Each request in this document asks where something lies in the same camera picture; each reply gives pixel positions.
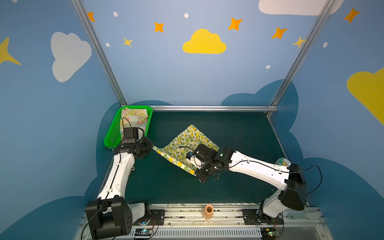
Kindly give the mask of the lemon print skirt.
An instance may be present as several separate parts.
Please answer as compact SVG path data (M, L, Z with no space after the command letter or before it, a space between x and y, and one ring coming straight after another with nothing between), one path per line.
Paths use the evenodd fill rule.
M173 165L195 177L195 171L198 167L195 165L194 158L192 158L192 162L187 159L187 153L193 152L199 144L203 144L215 151L219 149L205 134L194 125L190 125L164 148L153 146L153 150Z

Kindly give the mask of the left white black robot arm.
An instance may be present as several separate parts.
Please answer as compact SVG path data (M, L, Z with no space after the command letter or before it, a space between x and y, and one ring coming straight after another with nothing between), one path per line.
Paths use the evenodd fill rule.
M128 204L125 200L128 178L135 160L143 159L152 150L153 144L147 137L135 143L106 146L114 153L110 174L97 198L89 201L86 215L90 235L94 240L126 236L135 222L152 218L146 201Z

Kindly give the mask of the green plastic basket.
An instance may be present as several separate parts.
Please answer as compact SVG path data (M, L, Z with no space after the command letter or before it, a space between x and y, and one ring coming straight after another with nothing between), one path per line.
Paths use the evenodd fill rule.
M112 123L109 127L109 130L107 131L107 134L104 139L104 145L105 147L116 147L120 142L121 142L121 133L120 133L120 120L121 120L121 111L124 108L129 108L129 109L147 109L149 113L149 122L147 125L147 129L145 133L140 133L140 137L142 135L147 136L149 127L150 127L150 122L152 119L153 115L153 109L150 106L124 106L121 107L117 110Z

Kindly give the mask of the pink floral skirt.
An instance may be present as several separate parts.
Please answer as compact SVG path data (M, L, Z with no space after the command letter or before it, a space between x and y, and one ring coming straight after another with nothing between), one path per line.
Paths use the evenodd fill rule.
M145 132L147 129L148 122L149 113L147 109L122 109L120 120L121 139L124 136L124 128L138 127L143 129Z

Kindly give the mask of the round green white tin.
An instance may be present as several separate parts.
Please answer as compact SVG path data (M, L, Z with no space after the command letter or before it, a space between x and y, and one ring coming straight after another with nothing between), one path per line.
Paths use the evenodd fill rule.
M291 162L288 159L279 158L276 161L276 165L290 167L291 166Z

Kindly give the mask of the left controller board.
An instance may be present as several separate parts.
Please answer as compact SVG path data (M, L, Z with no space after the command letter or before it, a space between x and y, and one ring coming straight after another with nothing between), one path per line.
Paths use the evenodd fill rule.
M134 238L135 239L149 239L152 237L152 235L154 234L154 230L153 229L149 229L149 228L144 228L144 229L135 229L135 232L134 232Z

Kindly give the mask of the controller board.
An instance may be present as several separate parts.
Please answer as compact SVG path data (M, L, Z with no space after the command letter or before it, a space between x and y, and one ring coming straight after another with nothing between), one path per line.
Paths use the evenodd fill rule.
M279 233L275 229L261 228L261 240L275 240Z
M152 235L154 234L154 230L153 229L149 229L149 228L144 228L144 229L135 229L135 232L134 232L134 238L135 239L149 239L152 237Z

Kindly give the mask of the right controller board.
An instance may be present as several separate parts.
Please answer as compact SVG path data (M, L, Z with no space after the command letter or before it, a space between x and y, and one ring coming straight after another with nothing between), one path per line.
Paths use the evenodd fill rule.
M275 240L279 233L275 229L261 228L261 240Z

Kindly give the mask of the left side frame rail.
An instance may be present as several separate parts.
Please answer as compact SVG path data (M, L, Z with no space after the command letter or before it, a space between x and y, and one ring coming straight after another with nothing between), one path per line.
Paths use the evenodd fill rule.
M114 148L106 147L106 150L111 153L111 157L95 200L105 200L112 196L113 181L119 167L119 160L115 159L118 155L115 154Z

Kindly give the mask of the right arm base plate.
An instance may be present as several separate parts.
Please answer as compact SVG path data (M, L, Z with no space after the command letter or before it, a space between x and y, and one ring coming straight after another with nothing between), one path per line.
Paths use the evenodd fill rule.
M243 209L243 220L245 225L283 225L283 215L282 213L278 214L277 217L272 218L267 215L262 215L261 217L258 214L257 209Z

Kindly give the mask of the right side frame rail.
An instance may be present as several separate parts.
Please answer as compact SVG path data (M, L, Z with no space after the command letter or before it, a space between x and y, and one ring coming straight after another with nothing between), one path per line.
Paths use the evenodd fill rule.
M290 132L297 114L297 110L278 110L270 116L269 120L282 152L278 154L278 157L272 163L275 164L279 158L285 158L292 164L300 166L301 170L305 170L311 165L306 163L299 141Z

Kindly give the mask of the front aluminium rail bed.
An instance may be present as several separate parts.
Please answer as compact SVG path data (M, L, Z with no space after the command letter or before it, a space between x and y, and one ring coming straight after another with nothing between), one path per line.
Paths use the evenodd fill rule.
M259 204L224 203L214 207L212 219L205 220L203 209L209 204L151 204L151 210L165 210L163 226L133 226L120 240L261 240L261 228L275 229L276 240L331 240L333 236L319 208L284 211L283 225L245 225L243 209L259 209ZM149 228L149 239L135 239L135 229Z

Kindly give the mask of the left aluminium frame post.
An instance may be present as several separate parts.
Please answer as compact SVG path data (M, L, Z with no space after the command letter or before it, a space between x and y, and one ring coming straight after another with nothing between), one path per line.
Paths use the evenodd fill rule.
M92 43L92 46L94 47L94 50L101 62L101 65L107 75L107 78L110 81L110 84L122 106L127 105L127 101L124 97L124 94L122 92L122 89L118 83L118 80L112 70L112 67L107 59L107 56L103 50L103 47L101 45L101 42L97 36L97 33L93 27L92 21L90 20L88 13L86 11L85 5L83 1L80 0L71 0L71 3Z

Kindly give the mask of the aluminium frame post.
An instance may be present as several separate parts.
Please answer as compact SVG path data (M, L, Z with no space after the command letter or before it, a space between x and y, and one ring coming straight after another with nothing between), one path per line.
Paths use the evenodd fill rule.
M306 55L308 54L309 50L311 49L313 43L317 39L317 36L321 32L322 28L324 27L326 21L328 20L329 16L331 15L331 10L333 6L335 5L335 0L328 0L325 2L323 8L321 9L318 17L316 18L312 28L310 29L306 41L304 44L300 47L300 50L293 61L293 64L291 65L287 75L283 79L280 87L277 90L277 93L273 97L270 107L272 109L277 109L278 104L280 100L282 99L284 93L288 89L288 86L292 82L294 76L296 75L297 71L299 70L301 64L304 62L304 59Z
M86 11L85 5L83 1L80 0L71 0L71 3L92 43L92 46L94 47L94 50L101 62L101 65L107 75L107 78L110 81L110 84L122 106L127 105L127 101L124 97L124 94L122 92L122 89L118 83L118 80L112 70L112 67L107 59L107 56L103 50L103 47L101 45L101 42L97 36L97 33L93 27L92 21L90 20L88 13Z

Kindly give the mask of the right aluminium frame post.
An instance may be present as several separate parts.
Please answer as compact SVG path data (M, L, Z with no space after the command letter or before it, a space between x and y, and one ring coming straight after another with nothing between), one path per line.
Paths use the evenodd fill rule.
M287 75L283 79L280 87L277 90L277 93L273 97L270 107L272 109L277 109L278 104L280 100L282 99L284 93L288 89L288 86L292 82L294 76L296 75L297 71L299 70L301 64L304 62L304 59L306 55L308 54L309 50L311 49L313 43L317 39L317 36L321 32L322 28L324 27L326 21L328 20L329 16L331 15L331 10L333 6L335 5L335 0L328 0L325 2L323 8L321 9L318 17L316 18L312 28L310 29L306 41L304 44L300 47L300 50L293 61L293 64L291 65Z

